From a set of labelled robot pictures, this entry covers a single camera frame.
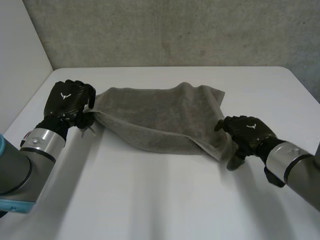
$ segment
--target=silver metal joint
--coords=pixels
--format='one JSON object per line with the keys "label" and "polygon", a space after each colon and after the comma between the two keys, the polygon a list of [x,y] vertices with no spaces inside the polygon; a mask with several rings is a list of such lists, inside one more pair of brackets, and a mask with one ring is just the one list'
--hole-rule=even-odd
{"label": "silver metal joint", "polygon": [[35,128],[28,136],[23,148],[37,149],[58,159],[66,141],[59,134],[44,128]]}
{"label": "silver metal joint", "polygon": [[276,175],[281,181],[285,182],[285,172],[291,162],[302,155],[309,154],[307,151],[294,145],[291,142],[283,142],[277,145],[269,153],[266,159],[266,168]]}

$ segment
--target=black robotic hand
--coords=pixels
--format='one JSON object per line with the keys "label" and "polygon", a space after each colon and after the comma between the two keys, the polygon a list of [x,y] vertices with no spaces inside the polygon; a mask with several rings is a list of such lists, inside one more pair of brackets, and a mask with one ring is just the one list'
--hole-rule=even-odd
{"label": "black robotic hand", "polygon": [[264,139],[276,137],[267,125],[253,116],[227,116],[224,120],[219,120],[214,128],[215,131],[220,129],[231,135],[239,146],[237,155],[242,158],[257,155],[257,147]]}
{"label": "black robotic hand", "polygon": [[[266,164],[270,151],[284,142],[277,139],[274,132],[260,119],[252,116],[227,116],[224,120],[219,120],[214,128],[215,131],[220,129],[229,133],[238,145],[235,156],[227,163],[229,171],[239,168],[245,162],[245,158],[251,155],[260,157]],[[264,167],[264,173],[271,184],[280,188],[285,185],[267,167]]]}
{"label": "black robotic hand", "polygon": [[93,114],[83,113],[85,106],[94,107],[96,90],[81,81],[59,81],[52,88],[44,108],[44,118],[56,117],[68,123],[69,127],[80,129],[94,123]]}

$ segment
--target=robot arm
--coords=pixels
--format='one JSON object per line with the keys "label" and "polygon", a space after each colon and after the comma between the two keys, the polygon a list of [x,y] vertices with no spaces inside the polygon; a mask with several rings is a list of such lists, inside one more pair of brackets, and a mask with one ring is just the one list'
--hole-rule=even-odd
{"label": "robot arm", "polygon": [[44,120],[20,150],[0,135],[0,211],[28,213],[36,203],[65,146],[68,129],[90,127],[95,89],[80,81],[57,82],[47,100]]}
{"label": "robot arm", "polygon": [[291,142],[277,139],[261,120],[255,117],[226,117],[215,131],[223,129],[238,145],[235,157],[227,168],[241,166],[246,156],[255,155],[265,164],[264,173],[271,184],[287,184],[320,211],[320,159]]}

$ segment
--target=gray towel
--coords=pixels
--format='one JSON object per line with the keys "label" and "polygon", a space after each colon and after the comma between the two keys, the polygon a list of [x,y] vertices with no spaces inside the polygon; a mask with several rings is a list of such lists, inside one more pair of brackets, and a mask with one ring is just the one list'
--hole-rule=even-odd
{"label": "gray towel", "polygon": [[183,82],[171,89],[112,87],[96,96],[95,119],[129,144],[150,152],[200,155],[228,161],[235,152],[229,134],[215,132],[224,119],[223,91]]}

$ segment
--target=white table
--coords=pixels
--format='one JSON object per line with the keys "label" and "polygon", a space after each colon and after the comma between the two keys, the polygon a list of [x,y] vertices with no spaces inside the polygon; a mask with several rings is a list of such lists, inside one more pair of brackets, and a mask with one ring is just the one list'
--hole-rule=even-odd
{"label": "white table", "polygon": [[[5,133],[16,147],[43,119],[55,82],[66,79],[98,94],[208,85],[225,91],[225,116],[256,116],[312,154],[320,141],[320,105],[282,67],[66,68],[48,77]],[[145,152],[109,130],[96,132],[81,139],[69,131],[33,210],[0,219],[2,240],[320,239],[320,213],[287,186],[269,184],[256,157],[228,172],[205,155]]]}

